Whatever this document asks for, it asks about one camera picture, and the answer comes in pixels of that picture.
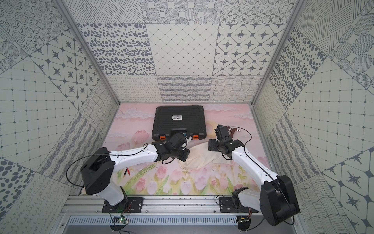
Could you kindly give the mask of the cream cloth drawstring bag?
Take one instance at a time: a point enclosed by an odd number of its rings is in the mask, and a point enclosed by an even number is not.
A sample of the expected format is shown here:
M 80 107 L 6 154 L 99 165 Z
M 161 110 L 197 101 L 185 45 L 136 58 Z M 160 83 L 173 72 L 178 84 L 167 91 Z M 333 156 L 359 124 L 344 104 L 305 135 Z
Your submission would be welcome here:
M 212 152 L 208 150 L 208 142 L 204 142 L 190 148 L 190 153 L 185 162 L 179 161 L 182 169 L 195 170 L 201 169 L 211 164 L 226 164 L 221 152 Z

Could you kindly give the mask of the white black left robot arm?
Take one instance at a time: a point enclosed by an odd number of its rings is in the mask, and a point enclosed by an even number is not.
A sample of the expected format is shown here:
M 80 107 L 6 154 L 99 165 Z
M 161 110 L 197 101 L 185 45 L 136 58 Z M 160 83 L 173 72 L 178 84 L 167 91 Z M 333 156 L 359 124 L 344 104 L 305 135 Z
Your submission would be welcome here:
M 168 140 L 155 141 L 127 151 L 108 151 L 106 147 L 100 148 L 88 157 L 80 170 L 86 194 L 99 196 L 112 206 L 126 201 L 125 191 L 112 180 L 114 172 L 142 163 L 163 162 L 168 159 L 186 161 L 190 153 L 187 145 L 191 140 L 191 136 L 177 133 Z

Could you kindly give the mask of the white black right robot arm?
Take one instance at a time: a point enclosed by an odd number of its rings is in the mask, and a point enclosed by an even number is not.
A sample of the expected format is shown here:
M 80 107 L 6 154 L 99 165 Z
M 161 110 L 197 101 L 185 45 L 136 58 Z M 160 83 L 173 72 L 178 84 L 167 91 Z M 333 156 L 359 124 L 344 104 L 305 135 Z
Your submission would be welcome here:
M 253 157 L 244 143 L 232 138 L 229 129 L 229 126 L 218 125 L 216 139 L 208 141 L 208 150 L 220 152 L 225 160 L 241 166 L 260 188 L 258 193 L 244 187 L 235 190 L 232 196 L 236 209 L 243 207 L 260 211 L 272 226 L 297 215 L 300 207 L 291 179 L 278 175 Z

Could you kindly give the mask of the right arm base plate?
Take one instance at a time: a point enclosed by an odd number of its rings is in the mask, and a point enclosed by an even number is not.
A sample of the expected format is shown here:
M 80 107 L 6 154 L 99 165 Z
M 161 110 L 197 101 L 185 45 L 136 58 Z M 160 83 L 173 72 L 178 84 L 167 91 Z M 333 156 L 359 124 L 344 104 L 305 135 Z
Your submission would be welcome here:
M 235 204 L 232 197 L 224 197 L 224 196 L 218 196 L 216 198 L 216 202 L 219 205 L 220 213 L 246 213 L 249 214 L 249 212 L 258 213 L 259 211 L 249 208 L 249 207 L 243 207 L 241 205 Z

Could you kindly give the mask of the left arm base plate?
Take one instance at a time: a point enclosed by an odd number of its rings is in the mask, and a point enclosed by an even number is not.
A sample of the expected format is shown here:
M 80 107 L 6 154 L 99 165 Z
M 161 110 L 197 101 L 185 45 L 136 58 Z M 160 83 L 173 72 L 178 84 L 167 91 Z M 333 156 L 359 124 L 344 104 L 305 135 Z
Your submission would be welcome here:
M 104 200 L 104 206 L 102 213 L 141 213 L 143 207 L 143 197 L 132 197 L 126 198 L 124 201 L 118 203 L 115 206 L 109 204 L 107 200 Z

